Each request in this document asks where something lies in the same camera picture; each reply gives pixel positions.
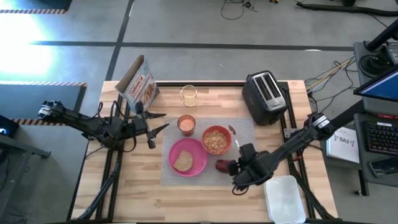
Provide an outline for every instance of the orange and black striped tape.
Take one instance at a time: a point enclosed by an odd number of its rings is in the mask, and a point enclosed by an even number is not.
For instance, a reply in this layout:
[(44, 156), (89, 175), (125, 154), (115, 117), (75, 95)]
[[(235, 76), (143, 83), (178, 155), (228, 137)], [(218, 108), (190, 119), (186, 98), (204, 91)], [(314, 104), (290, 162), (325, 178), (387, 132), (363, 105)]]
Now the orange and black striped tape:
[(64, 14), (64, 9), (0, 9), (0, 13), (19, 13), (19, 14)]
[[(83, 86), (87, 87), (84, 82), (22, 82), (22, 81), (0, 81), (0, 85), (53, 85), (53, 86)], [(19, 125), (46, 125), (46, 126), (66, 126), (62, 123), (44, 122), (39, 119), (11, 119)]]
[(83, 86), (87, 87), (84, 82), (21, 82), (21, 81), (0, 81), (0, 85), (54, 85), (54, 86)]
[(63, 123), (44, 122), (39, 119), (11, 119), (19, 125), (44, 125), (44, 126), (66, 126)]

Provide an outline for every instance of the orange bowl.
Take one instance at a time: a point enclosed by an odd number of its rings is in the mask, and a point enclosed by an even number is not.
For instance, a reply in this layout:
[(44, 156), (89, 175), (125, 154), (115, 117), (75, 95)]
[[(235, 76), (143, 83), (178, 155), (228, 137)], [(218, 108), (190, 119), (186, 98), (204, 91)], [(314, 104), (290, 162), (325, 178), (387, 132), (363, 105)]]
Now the orange bowl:
[[(226, 147), (219, 153), (210, 152), (205, 146), (205, 136), (208, 133), (212, 133), (213, 131), (219, 131), (222, 134), (224, 134), (226, 137)], [(221, 154), (224, 154), (231, 147), (231, 143), (232, 143), (231, 133), (226, 128), (224, 128), (222, 126), (211, 126), (208, 129), (206, 129), (205, 132), (203, 132), (203, 134), (201, 135), (201, 143), (203, 144), (203, 147), (205, 148), (205, 150), (208, 153), (210, 153), (212, 155), (221, 155)]]

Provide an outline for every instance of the cardboard box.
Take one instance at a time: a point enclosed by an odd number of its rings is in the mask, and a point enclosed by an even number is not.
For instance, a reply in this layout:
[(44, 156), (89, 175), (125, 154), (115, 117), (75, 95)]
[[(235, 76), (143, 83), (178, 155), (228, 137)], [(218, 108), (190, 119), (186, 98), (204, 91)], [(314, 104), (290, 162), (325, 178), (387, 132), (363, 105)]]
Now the cardboard box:
[(115, 89), (127, 99), (134, 113), (136, 113), (137, 102), (142, 101), (146, 110), (159, 94), (159, 88), (149, 70), (148, 61), (143, 55), (138, 56)]

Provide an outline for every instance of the monitor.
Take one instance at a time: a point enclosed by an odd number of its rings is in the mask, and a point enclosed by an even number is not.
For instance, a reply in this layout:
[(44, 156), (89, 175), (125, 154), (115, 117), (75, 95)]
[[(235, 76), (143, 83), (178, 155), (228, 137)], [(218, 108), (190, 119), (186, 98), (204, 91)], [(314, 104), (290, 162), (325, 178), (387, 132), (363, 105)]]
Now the monitor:
[(354, 94), (398, 102), (398, 65), (361, 85)]
[(0, 134), (13, 138), (19, 128), (19, 124), (0, 115)]

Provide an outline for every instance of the black keyboard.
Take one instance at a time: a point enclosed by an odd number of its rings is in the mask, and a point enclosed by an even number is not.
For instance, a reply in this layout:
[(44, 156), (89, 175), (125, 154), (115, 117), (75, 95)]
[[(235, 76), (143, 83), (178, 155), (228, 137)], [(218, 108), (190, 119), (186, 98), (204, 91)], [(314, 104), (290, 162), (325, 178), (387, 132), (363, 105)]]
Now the black keyboard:
[(368, 150), (398, 155), (398, 127), (366, 123)]

